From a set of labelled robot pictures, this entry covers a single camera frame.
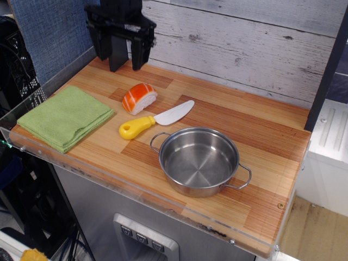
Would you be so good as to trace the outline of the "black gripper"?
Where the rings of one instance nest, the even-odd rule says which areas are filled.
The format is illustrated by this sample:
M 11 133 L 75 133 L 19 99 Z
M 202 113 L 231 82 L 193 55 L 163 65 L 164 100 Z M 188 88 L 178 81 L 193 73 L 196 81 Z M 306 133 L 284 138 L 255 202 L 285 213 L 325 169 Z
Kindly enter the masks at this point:
M 134 71 L 148 62 L 156 44 L 157 25 L 142 14 L 142 1 L 100 1 L 100 5 L 86 5 L 84 10 L 95 52 L 101 60 L 111 55 L 111 36 L 115 36 L 131 41 Z

